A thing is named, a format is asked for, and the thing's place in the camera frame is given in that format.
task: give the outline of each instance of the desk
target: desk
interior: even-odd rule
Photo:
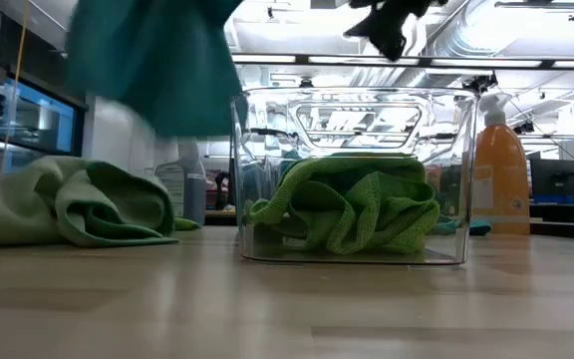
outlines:
[[[0,249],[0,358],[574,358],[574,240],[474,238],[456,267],[266,265],[235,230]]]

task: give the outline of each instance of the ceiling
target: ceiling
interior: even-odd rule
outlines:
[[[323,0],[245,0],[225,26],[232,52],[375,54],[364,40],[346,39],[341,34],[368,13],[368,9],[320,9]],[[66,29],[76,0],[31,0],[29,29],[58,49],[63,49]],[[454,36],[468,41],[471,53],[502,57],[574,57],[574,22],[568,12],[543,12],[496,9],[495,0],[450,0],[442,8],[430,8],[420,21],[410,21],[405,34],[413,39],[407,55],[431,55],[435,45],[451,46]],[[0,9],[21,22],[25,1],[0,0]],[[268,16],[272,7],[273,18]],[[264,66],[265,74],[294,75],[321,79],[325,85],[346,86],[360,70],[339,67]],[[362,79],[363,86],[400,86],[409,70],[381,69],[390,72],[387,83],[374,76]],[[545,104],[556,97],[574,94],[574,72],[497,71],[499,86],[515,95],[522,111]],[[439,78],[442,86],[458,86],[464,76]],[[508,117],[519,112],[507,109]]]

